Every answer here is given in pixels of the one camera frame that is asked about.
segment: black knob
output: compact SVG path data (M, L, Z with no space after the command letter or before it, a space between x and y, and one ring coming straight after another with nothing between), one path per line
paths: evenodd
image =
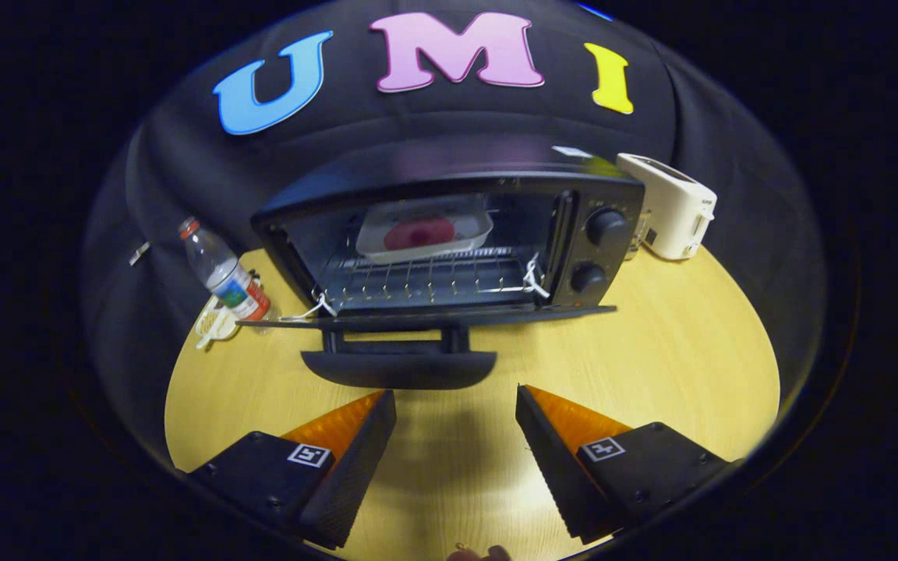
M592 292L598 288L604 288L608 284L608 278L605 278L605 270L601 266L594 263L578 266L571 275L571 288L578 294L584 292Z
M601 249L614 249L622 238L630 234L629 227L626 217L617 210L599 210L588 219L588 239Z

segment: white toaster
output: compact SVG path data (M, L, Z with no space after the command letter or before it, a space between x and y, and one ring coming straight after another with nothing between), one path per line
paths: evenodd
M632 153L620 153L616 164L645 185L634 245L643 241L664 259L688 259L695 255L714 216L716 193L680 171Z

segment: round table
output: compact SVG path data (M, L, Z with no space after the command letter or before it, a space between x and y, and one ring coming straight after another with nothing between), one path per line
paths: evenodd
M264 251L242 263L259 271L281 313L303 312ZM659 420L727 461L756 447L777 415L776 359L744 292L705 248L679 263L641 249L602 303L619 310L473 327L474 351L498 352L487 379L464 390L395 390L397 424L336 555L441 560L464 542L555 561L594 545L567 535L514 421L519 384L629 426ZM349 340L379 338L397 335ZM249 431L282 434L375 391L329 383L303 364L302 349L320 349L318 330L242 327L206 351L198 340L190 333L182 345L165 398L168 450L185 471Z

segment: oven door handle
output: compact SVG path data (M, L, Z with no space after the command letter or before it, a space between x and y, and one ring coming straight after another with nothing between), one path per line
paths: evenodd
M470 351L464 326L443 327L442 340L346 341L341 330L322 334L324 351L303 351L303 362L345 386L458 390L485 379L498 356Z

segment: toaster oven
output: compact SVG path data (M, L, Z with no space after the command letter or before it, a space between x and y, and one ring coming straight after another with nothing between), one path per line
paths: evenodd
M252 225L316 315L318 376L370 387L463 387L494 352L468 326L613 312L644 185L601 157L534 137L415 139L349 153L282 189ZM346 333L439 330L441 340Z

